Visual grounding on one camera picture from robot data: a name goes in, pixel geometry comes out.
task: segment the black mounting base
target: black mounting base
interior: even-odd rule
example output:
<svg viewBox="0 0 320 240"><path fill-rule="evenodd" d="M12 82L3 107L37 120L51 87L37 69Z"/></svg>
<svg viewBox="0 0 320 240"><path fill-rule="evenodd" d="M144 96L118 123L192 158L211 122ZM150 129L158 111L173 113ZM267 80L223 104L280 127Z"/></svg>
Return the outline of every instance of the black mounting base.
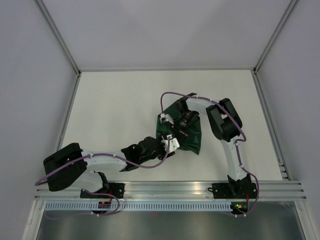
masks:
<svg viewBox="0 0 320 240"><path fill-rule="evenodd" d="M114 183L109 182L109 191L105 192L106 194L112 194L118 199L124 198L125 193L125 184L124 183ZM93 195L90 193L87 193L86 191L81 190L80 193L81 199L108 199L108 196L105 195Z"/></svg>
<svg viewBox="0 0 320 240"><path fill-rule="evenodd" d="M213 183L212 188L208 188L208 191L213 193L214 199L246 199L247 194L250 199L257 197L257 186L255 183L250 183L243 190L234 194L230 189L229 183Z"/></svg>

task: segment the white table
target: white table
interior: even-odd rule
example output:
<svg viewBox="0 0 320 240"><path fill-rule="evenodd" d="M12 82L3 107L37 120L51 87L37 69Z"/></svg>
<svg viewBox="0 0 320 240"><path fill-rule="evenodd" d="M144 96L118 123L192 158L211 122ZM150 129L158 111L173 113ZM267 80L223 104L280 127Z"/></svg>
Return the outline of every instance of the white table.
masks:
<svg viewBox="0 0 320 240"><path fill-rule="evenodd" d="M63 147L113 152L156 136L160 96L178 92L213 100L231 99L247 142L241 145L246 168L259 180L282 180L279 165L249 70L176 70L83 72L75 96ZM179 97L166 95L164 108ZM223 147L201 115L200 154L177 150L154 169L106 172L110 181L223 181L228 167ZM151 166L158 159L146 162Z"/></svg>

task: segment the dark green cloth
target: dark green cloth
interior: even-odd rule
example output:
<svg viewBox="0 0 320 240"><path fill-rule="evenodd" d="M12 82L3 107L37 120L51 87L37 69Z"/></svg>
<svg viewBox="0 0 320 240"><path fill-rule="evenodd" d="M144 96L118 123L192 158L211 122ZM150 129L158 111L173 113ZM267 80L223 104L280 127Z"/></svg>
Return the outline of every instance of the dark green cloth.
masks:
<svg viewBox="0 0 320 240"><path fill-rule="evenodd" d="M173 120L176 120L180 117L181 113L176 109L176 103L171 104L166 110L164 110L165 114L169 114ZM201 147L201 125L200 125L200 117L196 116L191 126L185 132L188 134L188 137L184 141L183 144L180 144L181 150L192 151L195 154L199 155L200 147ZM171 124L169 122L160 122L160 114L157 117L156 122L156 137L161 135L170 135L172 134L175 137L176 131L172 129Z"/></svg>

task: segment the gray floor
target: gray floor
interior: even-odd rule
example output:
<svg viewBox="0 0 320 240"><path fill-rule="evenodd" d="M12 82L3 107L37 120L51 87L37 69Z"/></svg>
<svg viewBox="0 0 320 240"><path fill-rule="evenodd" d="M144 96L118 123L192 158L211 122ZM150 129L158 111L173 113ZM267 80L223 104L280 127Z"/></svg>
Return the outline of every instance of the gray floor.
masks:
<svg viewBox="0 0 320 240"><path fill-rule="evenodd" d="M48 211L39 240L304 240L293 205L259 203L246 218L221 212L123 211L112 216L71 216Z"/></svg>

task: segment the table surface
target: table surface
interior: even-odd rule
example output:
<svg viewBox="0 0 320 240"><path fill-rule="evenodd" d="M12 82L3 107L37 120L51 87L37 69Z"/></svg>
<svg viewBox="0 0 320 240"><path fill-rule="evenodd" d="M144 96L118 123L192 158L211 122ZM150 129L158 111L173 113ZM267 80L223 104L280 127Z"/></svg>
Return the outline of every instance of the table surface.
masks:
<svg viewBox="0 0 320 240"><path fill-rule="evenodd" d="M246 168L259 180L282 180L256 88L249 70L176 70L83 72L62 146L113 152L156 136L160 96L178 92L213 100L231 99L247 142L241 144ZM166 95L164 108L179 97ZM209 121L200 115L200 154L177 150L164 164L131 172L105 172L110 181L224 181L226 156L213 135ZM151 166L154 159L144 163Z"/></svg>

